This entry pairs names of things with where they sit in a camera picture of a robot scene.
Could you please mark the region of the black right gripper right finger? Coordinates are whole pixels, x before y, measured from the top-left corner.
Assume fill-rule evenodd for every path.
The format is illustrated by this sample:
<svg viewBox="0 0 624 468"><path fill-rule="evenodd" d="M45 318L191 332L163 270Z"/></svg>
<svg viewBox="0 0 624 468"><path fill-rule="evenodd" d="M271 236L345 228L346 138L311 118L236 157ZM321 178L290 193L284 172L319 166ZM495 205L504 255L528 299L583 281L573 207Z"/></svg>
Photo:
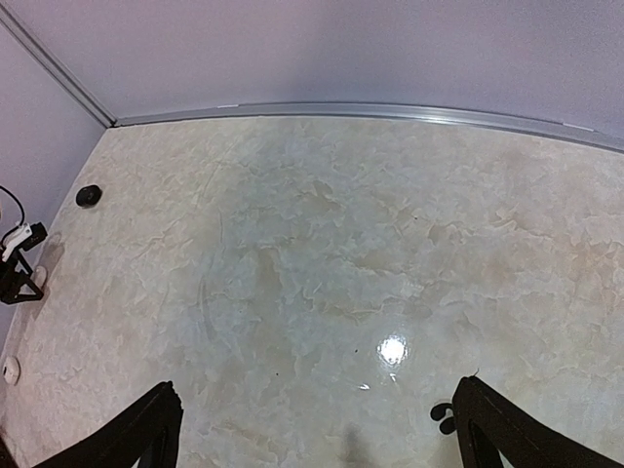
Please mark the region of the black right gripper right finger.
<svg viewBox="0 0 624 468"><path fill-rule="evenodd" d="M476 376L465 376L452 396L465 467L619 467L621 464L550 429Z"/></svg>

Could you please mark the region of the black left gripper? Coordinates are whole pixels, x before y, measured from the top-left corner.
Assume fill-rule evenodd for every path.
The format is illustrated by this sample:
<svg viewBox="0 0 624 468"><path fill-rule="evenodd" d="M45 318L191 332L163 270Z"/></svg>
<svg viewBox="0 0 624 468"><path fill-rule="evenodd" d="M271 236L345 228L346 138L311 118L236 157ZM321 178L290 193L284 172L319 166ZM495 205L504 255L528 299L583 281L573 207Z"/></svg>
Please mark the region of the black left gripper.
<svg viewBox="0 0 624 468"><path fill-rule="evenodd" d="M44 292L33 275L34 270L20 249L14 250L7 260L1 260L1 302L15 305L41 300Z"/></svg>

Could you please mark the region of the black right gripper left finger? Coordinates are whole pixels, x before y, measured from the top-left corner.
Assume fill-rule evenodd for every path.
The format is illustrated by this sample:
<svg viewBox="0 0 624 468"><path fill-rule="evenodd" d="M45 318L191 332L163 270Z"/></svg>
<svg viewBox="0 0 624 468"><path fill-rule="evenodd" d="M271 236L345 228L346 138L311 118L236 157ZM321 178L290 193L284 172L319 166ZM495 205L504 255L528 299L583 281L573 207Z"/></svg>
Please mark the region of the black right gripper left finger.
<svg viewBox="0 0 624 468"><path fill-rule="evenodd" d="M175 467L183 409L170 381L162 381L75 445L41 467Z"/></svg>

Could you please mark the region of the white oval charging case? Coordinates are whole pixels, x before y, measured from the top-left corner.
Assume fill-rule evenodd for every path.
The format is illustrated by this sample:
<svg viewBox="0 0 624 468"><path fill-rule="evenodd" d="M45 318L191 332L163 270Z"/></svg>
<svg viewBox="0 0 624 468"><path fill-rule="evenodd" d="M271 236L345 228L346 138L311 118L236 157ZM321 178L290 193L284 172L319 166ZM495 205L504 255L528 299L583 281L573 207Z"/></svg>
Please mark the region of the white oval charging case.
<svg viewBox="0 0 624 468"><path fill-rule="evenodd" d="M46 283L47 278L48 278L48 270L47 270L47 268L42 266L42 265L37 265L35 267L35 269L33 270L33 273L31 275L32 281L36 285L41 287L42 285L44 285Z"/></svg>

